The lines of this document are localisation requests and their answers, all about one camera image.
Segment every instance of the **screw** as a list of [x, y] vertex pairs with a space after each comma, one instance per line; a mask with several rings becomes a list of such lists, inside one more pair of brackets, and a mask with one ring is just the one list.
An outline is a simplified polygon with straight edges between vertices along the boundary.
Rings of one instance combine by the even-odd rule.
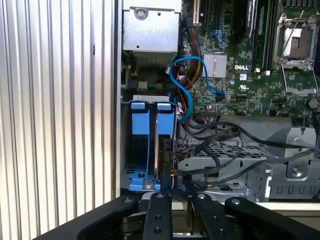
[[131, 198], [126, 198], [123, 202], [125, 204], [129, 204], [129, 203], [132, 203], [132, 199]]
[[238, 199], [232, 199], [231, 202], [235, 205], [239, 205], [240, 201]]
[[294, 168], [292, 169], [292, 171], [293, 171], [293, 174], [294, 174], [297, 178], [302, 175], [302, 172], [300, 171], [300, 168], [299, 168], [299, 167], [294, 167]]
[[199, 195], [198, 195], [198, 198], [199, 198], [199, 199], [205, 199], [206, 196], [205, 196], [204, 194], [199, 194]]
[[137, 15], [138, 15], [139, 18], [143, 19], [145, 17], [145, 11], [139, 10]]

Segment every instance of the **heatsink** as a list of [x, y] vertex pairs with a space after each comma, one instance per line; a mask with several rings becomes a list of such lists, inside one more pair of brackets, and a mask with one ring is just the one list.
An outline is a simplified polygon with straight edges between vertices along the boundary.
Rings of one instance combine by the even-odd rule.
[[[224, 79], [227, 71], [227, 55], [226, 54], [204, 54], [203, 61], [206, 65], [208, 78]], [[202, 76], [205, 77], [205, 69], [203, 68]]]

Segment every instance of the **ventilation grille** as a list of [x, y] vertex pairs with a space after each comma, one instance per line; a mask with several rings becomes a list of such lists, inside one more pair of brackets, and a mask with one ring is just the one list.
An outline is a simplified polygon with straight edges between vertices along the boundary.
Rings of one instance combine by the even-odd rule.
[[[135, 163], [129, 163], [127, 165], [127, 168], [126, 168], [126, 174], [133, 174], [136, 170], [136, 164]], [[155, 172], [155, 165], [153, 164], [149, 164], [148, 166], [148, 175], [149, 174], [153, 174]]]
[[166, 69], [176, 57], [176, 52], [141, 52], [134, 51], [134, 56], [142, 68]]
[[[185, 146], [178, 145], [178, 149], [180, 148], [181, 150], [183, 150], [190, 146], [191, 145], [185, 145]], [[228, 158], [232, 158], [240, 150], [240, 147], [235, 145], [224, 145], [221, 147], [217, 144], [214, 144], [214, 145], [207, 146], [206, 149], [214, 153], [218, 158], [225, 158], [226, 156]], [[202, 158], [210, 157], [204, 151], [201, 151], [196, 156], [202, 157]], [[270, 155], [267, 154], [266, 145], [244, 146], [242, 152], [239, 155], [239, 158], [244, 158], [244, 159], [247, 159], [247, 158], [261, 159], [261, 158], [269, 158], [269, 157]]]

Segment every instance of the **metal frame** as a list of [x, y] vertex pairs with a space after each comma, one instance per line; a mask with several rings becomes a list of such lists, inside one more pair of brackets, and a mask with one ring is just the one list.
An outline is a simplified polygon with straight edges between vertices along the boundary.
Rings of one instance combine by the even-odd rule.
[[115, 0], [0, 0], [1, 239], [114, 198], [114, 12]]

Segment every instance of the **black cable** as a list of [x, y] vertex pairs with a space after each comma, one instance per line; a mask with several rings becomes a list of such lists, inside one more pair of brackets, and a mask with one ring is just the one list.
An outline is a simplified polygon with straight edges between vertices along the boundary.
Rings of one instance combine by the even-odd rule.
[[183, 149], [182, 151], [175, 153], [174, 156], [180, 160], [189, 159], [203, 151], [210, 144], [216, 143], [218, 141], [233, 139], [239, 137], [240, 135], [241, 132], [239, 129], [229, 128], [227, 130], [213, 134], [208, 140], [204, 141], [199, 145], [192, 146], [191, 150], [190, 148], [188, 149], [188, 151], [186, 151], [186, 149]]
[[232, 128], [237, 128], [241, 131], [241, 133], [243, 133], [244, 135], [246, 135], [247, 137], [249, 137], [250, 139], [252, 139], [253, 141], [259, 143], [259, 144], [264, 144], [264, 145], [268, 145], [268, 146], [272, 146], [272, 147], [276, 147], [276, 148], [282, 148], [282, 149], [303, 149], [303, 148], [307, 148], [307, 149], [311, 149], [314, 150], [315, 152], [318, 152], [318, 150], [312, 146], [302, 146], [302, 145], [294, 145], [294, 144], [288, 144], [288, 143], [283, 143], [283, 142], [275, 142], [275, 141], [268, 141], [268, 140], [261, 140], [255, 136], [253, 136], [251, 133], [247, 132], [247, 130], [243, 129], [242, 127], [240, 127], [237, 124], [231, 123], [231, 122], [227, 122], [227, 121], [219, 121], [219, 122], [213, 122], [211, 123], [209, 126], [206, 127], [206, 129], [210, 129], [210, 128], [214, 128], [216, 126], [229, 126]]
[[259, 166], [262, 163], [268, 163], [268, 164], [281, 164], [282, 163], [282, 164], [284, 164], [284, 163], [291, 162], [291, 161], [294, 161], [294, 160], [302, 158], [302, 157], [306, 157], [313, 152], [314, 152], [313, 149], [309, 149], [309, 150], [306, 150], [303, 152], [299, 152], [298, 154], [290, 156], [290, 157], [279, 157], [279, 158], [275, 157], [275, 158], [269, 158], [269, 159], [257, 161], [255, 163], [251, 164], [250, 166], [248, 166], [246, 169], [236, 173], [235, 175], [228, 176], [226, 178], [221, 179], [220, 181], [208, 182], [208, 184], [213, 185], [213, 186], [224, 184], [228, 181], [231, 181], [231, 180], [234, 180], [234, 179], [241, 177], [242, 175], [246, 174], [247, 172], [256, 168], [257, 166]]
[[241, 146], [240, 146], [238, 152], [233, 156], [233, 158], [231, 158], [229, 161], [227, 161], [224, 164], [222, 164], [221, 168], [225, 168], [227, 165], [231, 164], [234, 160], [236, 160], [236, 158], [239, 157], [240, 153], [244, 149], [244, 140], [242, 139], [241, 136], [239, 136], [239, 139], [240, 139], [240, 142], [241, 142]]
[[215, 155], [211, 150], [207, 148], [205, 148], [203, 151], [213, 159], [213, 161], [215, 162], [215, 167], [218, 169], [218, 171], [220, 171], [221, 163], [217, 155]]

